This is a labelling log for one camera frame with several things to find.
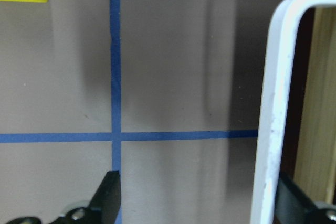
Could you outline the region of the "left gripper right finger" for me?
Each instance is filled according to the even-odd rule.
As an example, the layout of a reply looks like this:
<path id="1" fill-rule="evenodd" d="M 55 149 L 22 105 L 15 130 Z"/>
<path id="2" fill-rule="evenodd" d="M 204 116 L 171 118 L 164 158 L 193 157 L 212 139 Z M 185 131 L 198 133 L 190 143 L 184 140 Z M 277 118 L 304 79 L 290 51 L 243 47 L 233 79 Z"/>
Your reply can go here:
<path id="1" fill-rule="evenodd" d="M 335 205 L 312 201 L 286 174 L 279 174 L 275 223 L 335 223 Z"/>

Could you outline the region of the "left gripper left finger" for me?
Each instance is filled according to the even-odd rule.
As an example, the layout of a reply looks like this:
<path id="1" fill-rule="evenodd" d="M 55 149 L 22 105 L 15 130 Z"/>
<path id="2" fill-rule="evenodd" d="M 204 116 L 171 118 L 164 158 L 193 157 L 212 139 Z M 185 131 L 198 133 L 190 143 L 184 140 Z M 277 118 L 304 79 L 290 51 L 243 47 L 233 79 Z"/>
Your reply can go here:
<path id="1" fill-rule="evenodd" d="M 86 207 L 76 207 L 56 218 L 56 224 L 113 224 L 121 207 L 121 178 L 109 171 Z"/>

